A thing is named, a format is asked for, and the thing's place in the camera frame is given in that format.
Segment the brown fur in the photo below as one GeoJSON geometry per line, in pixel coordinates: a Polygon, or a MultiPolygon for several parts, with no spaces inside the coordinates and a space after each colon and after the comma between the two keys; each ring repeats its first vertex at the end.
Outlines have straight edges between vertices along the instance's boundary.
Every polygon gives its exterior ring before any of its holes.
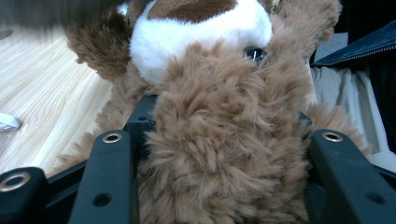
{"type": "Polygon", "coordinates": [[[107,32],[100,47],[93,34],[108,26],[75,31],[69,36],[72,50],[98,72],[106,71],[100,75],[112,80],[114,89],[98,114],[98,129],[64,157],[63,168],[87,159],[94,137],[122,128],[138,99],[153,92],[159,95],[153,111],[156,129],[148,133],[148,160],[138,168],[143,223],[307,222],[303,196],[309,138],[302,137],[333,129],[369,152],[341,109],[306,100],[310,76],[305,62],[319,41],[331,36],[339,11],[335,0],[281,1],[271,15],[274,37],[261,64],[220,40],[212,49],[194,43],[182,60],[170,59],[169,77],[157,89],[133,64],[122,73],[129,38],[107,32]],[[114,38],[121,41],[110,48],[114,38]],[[120,64],[104,63],[114,57],[97,55],[101,48],[118,49],[120,64]],[[108,73],[114,69],[117,75],[108,73]],[[300,111],[313,125],[300,124],[300,111]]]}
{"type": "Polygon", "coordinates": [[[235,6],[235,0],[157,0],[149,12],[148,18],[201,22],[232,10],[235,6]]]}
{"type": "Polygon", "coordinates": [[[134,0],[130,1],[128,6],[128,25],[134,29],[134,24],[136,23],[137,19],[139,18],[140,14],[145,10],[147,4],[151,0],[134,0]]]}

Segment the white object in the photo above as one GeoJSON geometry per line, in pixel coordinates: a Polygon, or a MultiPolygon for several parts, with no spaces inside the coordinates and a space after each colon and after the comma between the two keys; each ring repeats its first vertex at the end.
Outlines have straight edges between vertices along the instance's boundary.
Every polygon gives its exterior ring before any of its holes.
{"type": "Polygon", "coordinates": [[[8,114],[0,113],[0,132],[8,132],[19,129],[21,120],[8,114]]]}
{"type": "Polygon", "coordinates": [[[130,46],[133,63],[151,85],[166,77],[168,60],[172,56],[183,58],[185,48],[194,42],[211,48],[222,39],[230,48],[244,49],[263,48],[272,38],[269,16],[257,0],[238,0],[233,10],[198,23],[149,20],[149,11],[155,3],[148,4],[137,20],[130,46]]]}
{"type": "Polygon", "coordinates": [[[126,13],[127,13],[127,11],[128,11],[128,4],[127,4],[127,3],[123,3],[122,5],[119,5],[119,6],[117,7],[117,11],[118,11],[120,14],[126,16],[126,13]]]}

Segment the white cloth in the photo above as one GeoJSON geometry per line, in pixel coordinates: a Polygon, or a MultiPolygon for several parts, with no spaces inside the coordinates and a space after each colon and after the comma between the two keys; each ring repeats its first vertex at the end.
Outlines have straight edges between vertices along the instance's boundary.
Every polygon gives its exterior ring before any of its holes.
{"type": "Polygon", "coordinates": [[[314,67],[311,69],[319,104],[343,107],[374,147],[369,161],[396,173],[396,155],[389,150],[384,124],[366,70],[314,67]]]}

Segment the wood grain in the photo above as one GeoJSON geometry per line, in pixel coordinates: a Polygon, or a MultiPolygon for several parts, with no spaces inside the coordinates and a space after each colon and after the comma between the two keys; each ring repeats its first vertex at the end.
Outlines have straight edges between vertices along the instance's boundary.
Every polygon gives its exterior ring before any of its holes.
{"type": "Polygon", "coordinates": [[[111,84],[76,58],[61,30],[15,29],[0,40],[0,112],[22,120],[17,131],[0,133],[0,174],[22,166],[50,173],[57,155],[95,127],[111,84]]]}

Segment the plush toy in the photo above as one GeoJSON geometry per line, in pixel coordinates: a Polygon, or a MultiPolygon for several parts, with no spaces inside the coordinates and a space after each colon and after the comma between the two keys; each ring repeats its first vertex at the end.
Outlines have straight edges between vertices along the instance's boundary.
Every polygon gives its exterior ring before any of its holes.
{"type": "Polygon", "coordinates": [[[114,87],[98,129],[62,155],[62,168],[88,159],[95,136],[121,129],[142,95],[156,94],[138,164],[142,223],[307,222],[303,137],[333,129],[369,150],[341,109],[308,100],[307,60],[340,9],[336,0],[132,1],[127,18],[110,12],[69,30],[78,62],[114,87]]]}

